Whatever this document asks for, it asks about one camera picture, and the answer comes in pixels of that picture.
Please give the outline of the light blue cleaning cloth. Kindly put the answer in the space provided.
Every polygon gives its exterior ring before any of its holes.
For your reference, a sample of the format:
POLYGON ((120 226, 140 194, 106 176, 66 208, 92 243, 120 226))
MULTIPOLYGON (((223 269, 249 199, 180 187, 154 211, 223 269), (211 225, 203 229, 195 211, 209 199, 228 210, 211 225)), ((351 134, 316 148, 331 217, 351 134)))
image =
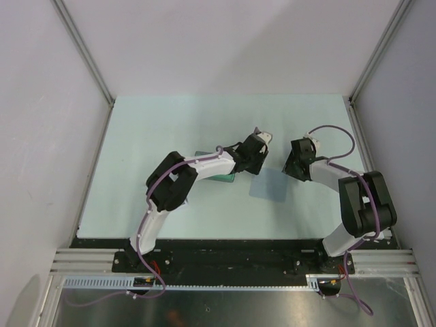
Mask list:
POLYGON ((262 168, 251 179, 249 195, 277 203, 284 203, 287 198, 288 177, 279 170, 262 168))

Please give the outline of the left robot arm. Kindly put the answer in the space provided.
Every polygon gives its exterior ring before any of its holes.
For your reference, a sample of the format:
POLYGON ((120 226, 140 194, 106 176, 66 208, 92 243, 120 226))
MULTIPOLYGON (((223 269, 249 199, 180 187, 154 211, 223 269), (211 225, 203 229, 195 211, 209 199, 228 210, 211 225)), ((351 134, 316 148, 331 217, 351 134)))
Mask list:
POLYGON ((127 265, 136 272, 151 263, 157 236, 168 215, 184 205, 194 183, 217 175, 248 172, 258 175, 273 135, 255 129, 243 142, 217 146, 215 152, 193 157, 168 153, 146 180, 146 210, 126 246, 127 265))

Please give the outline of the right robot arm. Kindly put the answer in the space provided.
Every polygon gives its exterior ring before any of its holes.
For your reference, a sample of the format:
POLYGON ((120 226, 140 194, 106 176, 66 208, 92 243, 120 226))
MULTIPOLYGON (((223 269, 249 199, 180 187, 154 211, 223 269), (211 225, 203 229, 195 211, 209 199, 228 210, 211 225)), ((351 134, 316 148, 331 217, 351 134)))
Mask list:
POLYGON ((320 239, 292 241, 287 251, 295 271, 331 273, 350 251, 396 249, 392 232, 397 213, 381 172, 357 172, 317 155, 315 140, 293 140, 283 173, 337 192, 340 224, 320 239))

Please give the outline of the dark green glasses case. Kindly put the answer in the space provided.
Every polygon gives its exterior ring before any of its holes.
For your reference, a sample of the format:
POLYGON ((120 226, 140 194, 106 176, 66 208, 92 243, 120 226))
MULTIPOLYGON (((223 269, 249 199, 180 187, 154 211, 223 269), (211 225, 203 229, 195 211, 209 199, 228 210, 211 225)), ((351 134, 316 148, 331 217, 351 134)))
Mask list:
POLYGON ((196 161, 191 165, 198 173, 197 181, 212 180, 223 183, 233 183, 235 173, 233 173, 234 166, 236 165, 233 157, 223 151, 209 153, 204 151, 195 152, 196 161))

